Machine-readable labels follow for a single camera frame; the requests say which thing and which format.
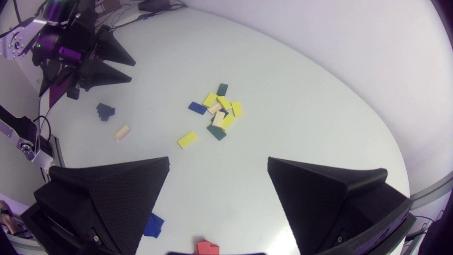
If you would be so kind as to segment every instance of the metal bracket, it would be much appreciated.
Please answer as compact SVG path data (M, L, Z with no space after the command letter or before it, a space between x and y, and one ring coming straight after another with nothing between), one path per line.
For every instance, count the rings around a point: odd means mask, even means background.
M46 24L47 21L38 16L31 22L25 20L16 26L6 36L0 38L0 56L3 55L6 59L25 56Z

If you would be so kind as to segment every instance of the red block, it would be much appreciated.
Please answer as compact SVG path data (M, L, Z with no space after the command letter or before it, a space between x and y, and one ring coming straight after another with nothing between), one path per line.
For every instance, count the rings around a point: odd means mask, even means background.
M197 248L198 248L199 255L212 255L211 243L208 241L198 242Z
M211 246L211 252L214 255L219 255L220 254L220 247L219 246Z

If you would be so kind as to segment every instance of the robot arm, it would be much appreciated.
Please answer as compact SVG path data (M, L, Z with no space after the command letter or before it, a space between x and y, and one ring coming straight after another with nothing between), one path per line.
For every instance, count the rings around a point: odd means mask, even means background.
M39 135L39 129L27 117L16 118L0 105L0 132L5 134L25 157L44 170L64 166L58 139L49 142Z
M0 38L0 56L6 59L24 57L46 24L47 20L42 16L24 20Z

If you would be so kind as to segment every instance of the white wall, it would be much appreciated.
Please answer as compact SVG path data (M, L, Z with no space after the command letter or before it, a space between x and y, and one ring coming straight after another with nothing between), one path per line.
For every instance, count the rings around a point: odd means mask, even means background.
M38 92L19 65L0 57L0 105L16 117L38 116ZM41 170L28 161L7 136L0 133L0 193L28 206L33 192L44 184Z
M453 51L430 0L184 2L288 45L361 96L395 137L411 194L453 170Z

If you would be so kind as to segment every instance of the black textured surface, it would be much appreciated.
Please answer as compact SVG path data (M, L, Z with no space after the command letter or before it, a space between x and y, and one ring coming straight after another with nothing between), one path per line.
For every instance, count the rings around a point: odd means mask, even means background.
M387 176L385 169L355 171L271 157L268 172L304 255L320 249L348 196Z
M163 157L80 169L52 167L50 176L52 182L88 195L117 248L133 255L168 172L169 160Z

